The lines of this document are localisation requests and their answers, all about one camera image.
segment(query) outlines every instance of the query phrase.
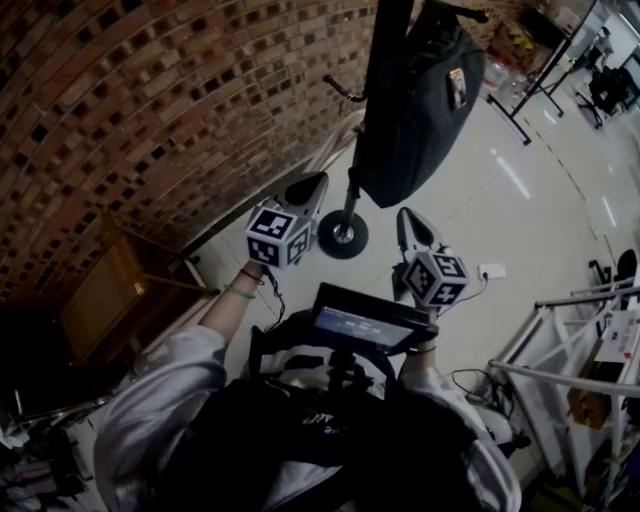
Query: wrist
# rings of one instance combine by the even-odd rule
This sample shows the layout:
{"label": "wrist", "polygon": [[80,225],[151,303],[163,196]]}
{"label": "wrist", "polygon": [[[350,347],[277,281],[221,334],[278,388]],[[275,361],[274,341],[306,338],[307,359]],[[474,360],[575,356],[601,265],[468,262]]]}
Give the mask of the wrist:
{"label": "wrist", "polygon": [[425,354],[427,352],[433,352],[436,349],[436,340],[435,338],[429,341],[423,341],[422,343],[418,343],[415,345],[411,352],[413,354]]}

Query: stand base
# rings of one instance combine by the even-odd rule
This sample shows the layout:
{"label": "stand base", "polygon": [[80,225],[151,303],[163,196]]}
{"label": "stand base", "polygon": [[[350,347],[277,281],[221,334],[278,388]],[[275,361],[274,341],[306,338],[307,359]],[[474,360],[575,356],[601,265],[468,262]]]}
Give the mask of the stand base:
{"label": "stand base", "polygon": [[347,236],[340,239],[338,233],[342,215],[342,210],[336,210],[320,221],[318,245],[327,256],[337,260],[348,260],[364,251],[369,241],[369,228],[362,217],[354,213]]}
{"label": "stand base", "polygon": [[500,112],[502,112],[504,114],[504,116],[507,118],[507,120],[510,121],[511,124],[516,128],[516,130],[518,130],[520,135],[522,135],[522,138],[523,138],[522,143],[525,146],[528,146],[529,144],[531,144],[531,138],[529,137],[529,135],[527,135],[527,132],[524,131],[522,126],[520,126],[520,123],[518,123],[518,121],[516,121],[515,116],[513,115],[513,113],[507,112],[507,109],[502,106],[502,103],[500,103],[491,94],[489,94],[489,96],[487,96],[487,103],[489,105],[495,105],[498,108],[498,110],[500,110]]}

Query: hanging bag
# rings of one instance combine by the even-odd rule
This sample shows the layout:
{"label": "hanging bag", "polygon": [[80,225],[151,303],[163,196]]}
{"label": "hanging bag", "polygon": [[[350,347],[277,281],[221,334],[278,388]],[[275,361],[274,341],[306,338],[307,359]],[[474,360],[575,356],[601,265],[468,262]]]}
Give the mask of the hanging bag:
{"label": "hanging bag", "polygon": [[427,2],[372,81],[361,160],[350,178],[381,208],[413,194],[449,153],[483,75],[484,52],[455,14]]}

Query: power outlet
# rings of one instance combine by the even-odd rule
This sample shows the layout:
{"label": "power outlet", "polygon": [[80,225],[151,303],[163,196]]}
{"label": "power outlet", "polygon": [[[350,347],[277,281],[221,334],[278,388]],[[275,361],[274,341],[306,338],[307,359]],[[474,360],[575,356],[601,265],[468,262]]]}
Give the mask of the power outlet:
{"label": "power outlet", "polygon": [[483,275],[487,274],[488,279],[504,279],[507,277],[507,267],[504,263],[484,263],[478,265],[478,276],[484,279]]}

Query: display screen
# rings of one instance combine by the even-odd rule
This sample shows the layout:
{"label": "display screen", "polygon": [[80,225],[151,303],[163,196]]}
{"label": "display screen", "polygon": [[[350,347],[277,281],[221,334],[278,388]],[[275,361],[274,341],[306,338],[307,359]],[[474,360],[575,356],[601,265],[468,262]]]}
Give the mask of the display screen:
{"label": "display screen", "polygon": [[320,310],[315,326],[326,331],[388,347],[394,347],[413,332],[407,327],[372,320],[328,307],[323,307]]}

